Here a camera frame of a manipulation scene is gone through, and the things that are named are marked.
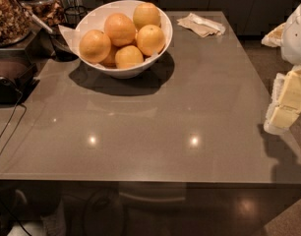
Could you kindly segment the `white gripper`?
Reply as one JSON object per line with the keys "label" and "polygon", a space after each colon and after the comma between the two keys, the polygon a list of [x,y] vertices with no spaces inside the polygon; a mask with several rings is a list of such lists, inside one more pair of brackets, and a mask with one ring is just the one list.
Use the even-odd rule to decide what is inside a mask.
{"label": "white gripper", "polygon": [[264,130],[272,135],[282,135],[301,114],[301,3],[282,23],[262,41],[268,47],[280,47],[282,58],[292,65],[286,75],[278,73],[273,81]]}

